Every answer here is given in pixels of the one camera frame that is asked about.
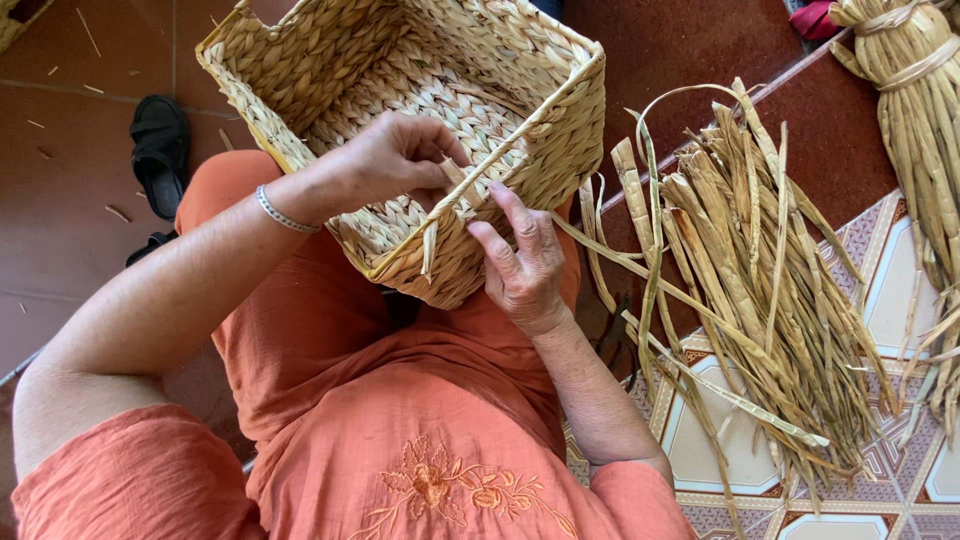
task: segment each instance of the woven straw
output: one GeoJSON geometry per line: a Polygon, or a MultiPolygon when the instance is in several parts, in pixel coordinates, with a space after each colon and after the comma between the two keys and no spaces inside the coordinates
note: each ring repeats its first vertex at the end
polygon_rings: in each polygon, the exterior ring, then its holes
{"type": "Polygon", "coordinates": [[[0,53],[6,51],[7,47],[9,47],[15,39],[20,37],[21,34],[26,32],[27,27],[54,3],[54,0],[44,2],[43,5],[31,15],[30,20],[20,22],[10,18],[10,10],[21,1],[24,0],[0,0],[0,53]]]}
{"type": "Polygon", "coordinates": [[[443,120],[471,166],[429,215],[403,196],[326,224],[368,279],[434,307],[483,283],[465,224],[502,221],[491,181],[553,209],[603,155],[603,49],[524,0],[301,0],[274,27],[244,1],[197,58],[286,172],[385,110],[443,120]]]}

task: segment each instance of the finger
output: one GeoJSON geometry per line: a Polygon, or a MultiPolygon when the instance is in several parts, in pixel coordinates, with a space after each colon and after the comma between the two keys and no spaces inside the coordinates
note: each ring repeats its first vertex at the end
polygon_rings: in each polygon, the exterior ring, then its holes
{"type": "Polygon", "coordinates": [[[500,271],[496,269],[496,265],[493,264],[493,259],[488,255],[483,257],[484,271],[486,275],[485,289],[487,290],[487,296],[490,297],[499,297],[503,295],[503,276],[500,275],[500,271]]]}
{"type": "Polygon", "coordinates": [[[509,280],[523,272],[520,259],[516,258],[513,248],[486,221],[471,221],[467,223],[467,231],[480,242],[484,253],[490,258],[491,264],[504,280],[509,280]]]}
{"type": "Polygon", "coordinates": [[[540,231],[540,241],[543,242],[543,248],[560,247],[560,239],[557,238],[557,230],[553,226],[553,217],[550,212],[543,210],[530,210],[530,215],[534,216],[537,222],[537,229],[540,231]]]}
{"type": "Polygon", "coordinates": [[[411,160],[427,160],[439,164],[444,162],[444,153],[440,151],[440,148],[437,148],[437,145],[434,144],[432,140],[426,140],[420,143],[420,147],[414,151],[411,160]]]}
{"type": "Polygon", "coordinates": [[[527,254],[538,254],[543,247],[543,241],[537,221],[523,205],[523,201],[500,182],[490,184],[490,194],[503,209],[503,213],[507,214],[510,226],[514,228],[517,248],[527,254]]]}
{"type": "Polygon", "coordinates": [[[402,176],[407,182],[407,192],[414,189],[449,189],[453,186],[450,177],[433,161],[407,162],[402,176]]]}
{"type": "Polygon", "coordinates": [[[461,167],[470,165],[464,147],[440,118],[400,115],[400,118],[395,118],[395,121],[406,140],[408,159],[416,154],[421,145],[429,143],[450,156],[461,167]]]}
{"type": "Polygon", "coordinates": [[[446,197],[447,192],[444,189],[414,189],[409,195],[411,199],[420,203],[424,211],[430,213],[446,197]]]}

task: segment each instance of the embroidered flower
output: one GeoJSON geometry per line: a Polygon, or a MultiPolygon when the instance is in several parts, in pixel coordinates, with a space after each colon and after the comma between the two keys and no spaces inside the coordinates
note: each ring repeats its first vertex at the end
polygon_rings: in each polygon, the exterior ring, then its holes
{"type": "Polygon", "coordinates": [[[446,447],[440,444],[427,459],[429,447],[426,435],[417,437],[414,442],[407,441],[403,445],[400,470],[380,473],[380,479],[387,486],[387,490],[396,493],[399,499],[393,506],[377,508],[369,512],[364,519],[372,516],[377,518],[368,527],[354,532],[348,540],[379,538],[381,529],[388,520],[387,532],[392,531],[400,505],[404,502],[407,502],[407,511],[414,520],[429,509],[436,510],[444,518],[460,527],[466,527],[467,520],[463,510],[449,495],[450,486],[455,485],[453,482],[458,482],[470,490],[468,499],[474,508],[498,510],[499,515],[506,513],[513,520],[519,516],[519,511],[536,506],[541,511],[549,512],[564,534],[577,538],[577,530],[569,520],[560,512],[547,506],[539,497],[538,490],[543,489],[543,484],[537,482],[537,475],[533,475],[522,484],[521,478],[514,476],[514,473],[507,469],[481,477],[477,471],[495,468],[495,466],[477,464],[461,470],[462,458],[457,458],[453,467],[447,471],[446,447]]]}

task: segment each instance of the sandal strap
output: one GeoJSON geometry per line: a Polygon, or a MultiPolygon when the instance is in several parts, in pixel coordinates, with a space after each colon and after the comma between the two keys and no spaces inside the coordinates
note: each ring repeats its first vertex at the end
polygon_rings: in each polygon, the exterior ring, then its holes
{"type": "Polygon", "coordinates": [[[143,132],[159,132],[166,130],[175,130],[177,127],[169,120],[141,120],[133,122],[130,125],[130,135],[134,136],[143,132]]]}
{"type": "Polygon", "coordinates": [[[141,156],[153,157],[155,155],[162,155],[166,158],[166,160],[163,162],[167,163],[170,161],[169,156],[161,154],[159,150],[166,148],[170,143],[179,139],[180,136],[176,132],[168,132],[162,135],[158,134],[152,137],[142,138],[140,139],[140,142],[137,142],[136,145],[133,146],[133,157],[139,158],[141,156]]]}
{"type": "Polygon", "coordinates": [[[170,159],[170,156],[167,156],[158,150],[147,150],[140,148],[140,145],[137,145],[137,147],[133,150],[133,162],[136,163],[140,160],[157,160],[170,170],[174,171],[175,173],[177,172],[177,168],[174,166],[174,162],[170,159]]]}

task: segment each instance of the woman's right hand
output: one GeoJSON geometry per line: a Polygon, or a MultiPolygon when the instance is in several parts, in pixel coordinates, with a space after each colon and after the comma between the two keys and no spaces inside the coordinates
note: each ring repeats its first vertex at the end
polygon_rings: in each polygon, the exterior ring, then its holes
{"type": "Polygon", "coordinates": [[[494,182],[490,194],[514,228],[517,251],[487,222],[467,230],[484,248],[487,294],[523,333],[535,339],[572,319],[560,296],[564,250],[550,212],[530,210],[513,191],[494,182]]]}
{"type": "Polygon", "coordinates": [[[463,146],[443,121],[384,112],[350,142],[290,175],[303,186],[297,206],[314,208],[287,215],[319,223],[330,213],[353,212],[403,194],[430,211],[454,187],[440,168],[444,157],[469,165],[463,146]]]}

